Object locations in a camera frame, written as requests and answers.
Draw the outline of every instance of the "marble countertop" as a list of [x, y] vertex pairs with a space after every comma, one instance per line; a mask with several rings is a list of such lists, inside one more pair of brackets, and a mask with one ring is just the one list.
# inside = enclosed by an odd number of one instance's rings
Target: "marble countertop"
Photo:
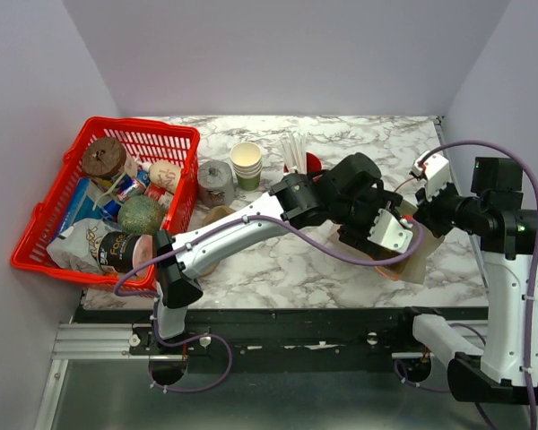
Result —
[[[153, 117], [170, 124], [199, 130], [200, 163], [209, 159], [229, 162], [230, 148], [243, 141], [263, 148], [263, 172], [259, 188], [237, 188], [231, 207], [235, 210], [258, 198], [282, 179], [283, 161], [274, 143], [285, 132], [308, 134], [308, 151], [324, 168], [346, 155], [360, 151], [380, 167], [387, 189], [408, 177], [412, 162], [439, 145], [432, 118], [394, 116], [182, 116]], [[418, 185], [401, 189], [415, 202]], [[201, 227], [207, 208], [196, 205], [189, 229]], [[304, 231], [327, 244], [332, 224]], [[488, 305], [486, 289], [469, 237], [458, 230], [428, 259], [424, 285], [384, 278], [372, 268], [332, 259], [294, 235], [253, 245], [222, 261], [210, 276], [200, 279], [204, 296], [193, 308], [350, 308]], [[142, 297], [116, 297], [90, 289], [86, 309], [151, 308]]]

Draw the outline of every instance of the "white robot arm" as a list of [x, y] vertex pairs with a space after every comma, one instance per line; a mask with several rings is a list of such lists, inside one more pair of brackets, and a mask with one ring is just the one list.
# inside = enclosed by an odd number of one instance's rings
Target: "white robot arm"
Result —
[[[476, 197], [463, 197], [444, 157], [417, 159], [412, 174], [426, 185], [417, 193], [414, 219], [436, 237], [460, 228], [481, 238], [489, 281], [488, 343], [484, 350], [476, 348], [433, 312], [416, 314], [411, 334], [447, 367], [457, 400], [526, 404], [530, 375], [538, 402], [538, 288], [533, 297], [526, 293], [537, 212], [520, 209], [522, 170], [515, 162], [478, 158], [475, 166]], [[401, 201], [401, 195], [384, 189], [375, 163], [357, 153], [313, 176], [287, 175], [257, 201], [212, 225], [174, 237], [160, 232], [154, 238], [157, 255], [178, 249], [175, 257], [158, 264], [161, 337], [184, 330], [187, 306], [203, 294], [196, 277], [223, 258], [287, 233], [289, 227], [318, 226], [330, 219], [342, 226], [340, 240], [347, 245], [372, 256], [389, 251], [395, 256], [391, 262], [407, 258], [412, 232], [395, 209]], [[537, 306], [530, 330], [531, 365], [524, 368], [530, 301]]]

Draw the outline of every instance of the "gray wall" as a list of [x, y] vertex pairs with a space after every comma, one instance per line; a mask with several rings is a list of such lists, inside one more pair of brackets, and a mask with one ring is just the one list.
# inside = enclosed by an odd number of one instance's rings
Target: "gray wall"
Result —
[[33, 427], [56, 326], [79, 290], [8, 260], [88, 116], [118, 115], [59, 0], [0, 2], [0, 429]]
[[127, 115], [442, 115], [509, 3], [64, 2]]
[[[448, 142], [478, 138], [517, 151], [538, 176], [538, 0], [513, 0], [456, 95], [444, 124]], [[470, 187], [473, 158], [455, 150], [456, 172]], [[528, 192], [528, 207], [534, 196]]]

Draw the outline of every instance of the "red plastic basket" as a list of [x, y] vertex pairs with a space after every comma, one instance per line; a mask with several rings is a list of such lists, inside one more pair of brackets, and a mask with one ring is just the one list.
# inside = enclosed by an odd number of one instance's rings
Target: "red plastic basket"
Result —
[[[118, 138], [132, 154], [142, 161], [166, 159], [182, 167], [181, 179], [173, 203], [163, 223], [172, 235], [187, 230], [197, 197], [197, 145], [199, 132], [192, 127], [167, 125], [145, 119], [90, 118], [76, 137], [72, 148], [64, 154], [62, 170], [50, 188], [46, 199], [34, 208], [28, 227], [16, 246], [11, 264], [17, 269], [39, 271], [52, 278], [90, 284], [91, 288], [111, 290], [117, 277], [94, 275], [60, 269], [46, 252], [52, 236], [82, 177], [82, 155], [90, 144], [103, 136]], [[155, 289], [151, 267], [144, 279], [128, 280], [124, 289]]]

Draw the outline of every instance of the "paper cup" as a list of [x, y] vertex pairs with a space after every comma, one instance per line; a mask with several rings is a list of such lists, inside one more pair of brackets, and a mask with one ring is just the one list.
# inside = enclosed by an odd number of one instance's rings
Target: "paper cup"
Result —
[[252, 168], [261, 162], [261, 148], [252, 142], [238, 143], [231, 149], [230, 159], [236, 168]]
[[253, 166], [250, 166], [248, 168], [242, 168], [240, 166], [235, 166], [233, 165], [233, 170], [235, 170], [236, 172], [239, 172], [239, 173], [242, 173], [244, 175], [247, 175], [247, 174], [250, 174], [250, 173], [254, 173], [254, 172], [257, 172], [257, 170], [259, 168], [261, 168], [263, 165], [261, 163], [261, 160], [259, 160], [258, 163], [256, 163], [255, 165]]
[[250, 178], [250, 177], [254, 177], [254, 176], [259, 175], [259, 173], [261, 173], [261, 170], [263, 170], [263, 168], [261, 166], [259, 166], [255, 171], [248, 172], [248, 173], [242, 173], [242, 172], [239, 172], [238, 170], [236, 170], [235, 171], [235, 176], [241, 176], [241, 177], [244, 177], [244, 178]]
[[236, 175], [237, 177], [237, 183], [244, 191], [254, 191], [259, 186], [259, 182], [261, 181], [261, 170], [259, 170], [259, 173], [252, 177], [242, 177], [239, 176], [239, 174]]

